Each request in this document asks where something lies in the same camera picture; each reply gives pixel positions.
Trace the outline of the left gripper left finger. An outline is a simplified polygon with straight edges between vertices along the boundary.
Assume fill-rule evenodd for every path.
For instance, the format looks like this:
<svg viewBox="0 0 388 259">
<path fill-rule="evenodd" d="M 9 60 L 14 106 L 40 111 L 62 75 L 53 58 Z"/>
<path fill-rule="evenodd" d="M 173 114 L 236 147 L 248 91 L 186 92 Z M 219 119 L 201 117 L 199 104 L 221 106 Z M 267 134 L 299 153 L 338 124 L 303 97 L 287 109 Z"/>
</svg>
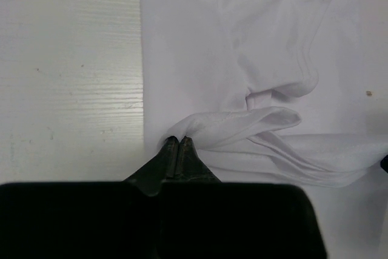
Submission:
<svg viewBox="0 0 388 259">
<path fill-rule="evenodd" d="M 178 146 L 124 181 L 3 184 L 1 257 L 155 258 L 155 197 Z"/>
</svg>

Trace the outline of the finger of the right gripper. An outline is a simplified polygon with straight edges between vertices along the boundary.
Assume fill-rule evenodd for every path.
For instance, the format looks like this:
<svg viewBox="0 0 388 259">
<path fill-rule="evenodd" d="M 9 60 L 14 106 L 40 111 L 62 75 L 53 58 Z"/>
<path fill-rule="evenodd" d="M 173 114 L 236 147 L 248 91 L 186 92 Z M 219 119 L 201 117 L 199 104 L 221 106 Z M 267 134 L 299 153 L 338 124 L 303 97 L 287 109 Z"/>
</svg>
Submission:
<svg viewBox="0 0 388 259">
<path fill-rule="evenodd" d="M 388 156 L 385 156 L 380 161 L 380 167 L 382 168 L 382 170 L 384 170 L 386 173 L 388 173 Z"/>
</svg>

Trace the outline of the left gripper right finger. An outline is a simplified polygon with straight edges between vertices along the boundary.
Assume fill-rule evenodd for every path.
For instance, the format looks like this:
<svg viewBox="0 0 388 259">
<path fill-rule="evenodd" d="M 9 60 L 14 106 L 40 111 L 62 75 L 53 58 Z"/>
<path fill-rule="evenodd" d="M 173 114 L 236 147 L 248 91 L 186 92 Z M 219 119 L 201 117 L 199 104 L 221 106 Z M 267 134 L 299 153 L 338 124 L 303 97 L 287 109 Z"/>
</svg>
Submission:
<svg viewBox="0 0 388 259">
<path fill-rule="evenodd" d="M 314 208 L 289 184 L 203 181 L 193 141 L 179 144 L 177 181 L 158 194 L 160 258 L 326 258 Z"/>
</svg>

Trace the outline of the white t-shirt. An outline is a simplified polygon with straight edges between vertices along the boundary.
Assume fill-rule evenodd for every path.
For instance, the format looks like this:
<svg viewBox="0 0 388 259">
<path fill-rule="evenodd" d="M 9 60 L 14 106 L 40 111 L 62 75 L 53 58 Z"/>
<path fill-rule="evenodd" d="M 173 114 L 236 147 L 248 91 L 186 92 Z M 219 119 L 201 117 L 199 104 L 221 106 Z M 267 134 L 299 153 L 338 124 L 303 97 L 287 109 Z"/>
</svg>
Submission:
<svg viewBox="0 0 388 259">
<path fill-rule="evenodd" d="M 330 258 L 386 258 L 387 118 L 360 0 L 140 0 L 144 144 L 189 136 L 223 181 L 292 183 Z"/>
</svg>

